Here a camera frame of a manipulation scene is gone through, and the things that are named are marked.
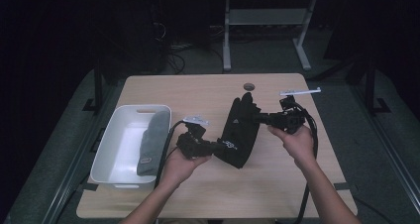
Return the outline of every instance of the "white tray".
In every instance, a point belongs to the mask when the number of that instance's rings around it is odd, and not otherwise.
[[[95,182],[111,184],[118,188],[138,188],[151,184],[154,175],[137,175],[143,133],[155,113],[169,112],[165,105],[124,105],[117,108],[102,137],[90,176]]]

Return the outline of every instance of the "human hand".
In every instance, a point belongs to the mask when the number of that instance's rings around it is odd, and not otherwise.
[[[313,139],[308,127],[303,125],[294,134],[288,134],[271,126],[268,126],[268,130],[281,139],[284,148],[294,158],[294,162],[299,168],[303,169],[316,163]]]
[[[171,185],[177,188],[192,175],[198,166],[210,159],[211,156],[189,160],[182,154],[180,149],[176,149],[166,160],[160,184]]]

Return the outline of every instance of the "forearm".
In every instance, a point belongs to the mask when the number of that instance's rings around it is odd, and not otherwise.
[[[317,163],[302,171],[323,223],[361,223]]]
[[[167,200],[175,190],[176,186],[161,183],[136,209],[134,209],[124,220],[122,220],[120,224],[153,223],[158,218],[158,215]]]

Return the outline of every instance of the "small metal disc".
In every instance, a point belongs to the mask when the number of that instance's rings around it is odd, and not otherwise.
[[[253,91],[254,89],[256,89],[256,86],[252,83],[246,83],[244,84],[244,89],[247,91]]]

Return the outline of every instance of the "wooden table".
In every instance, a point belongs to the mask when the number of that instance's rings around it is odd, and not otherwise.
[[[117,107],[127,104],[164,104],[172,111],[172,125],[188,115],[210,121],[203,139],[216,141],[222,134],[230,107],[246,92],[250,82],[254,101],[262,112],[280,112],[280,90],[308,89],[296,73],[133,76],[127,79]],[[346,182],[331,147],[312,95],[296,95],[318,125],[318,162],[332,183]],[[179,126],[173,135],[174,146]],[[236,169],[216,157],[200,166],[169,199],[159,218],[293,218],[299,211],[306,181],[279,138],[262,124],[251,156]],[[152,186],[117,189],[100,184],[96,191],[84,190],[77,208],[82,218],[127,216],[150,193]],[[349,190],[340,195],[357,214]],[[310,198],[305,217],[318,217]]]

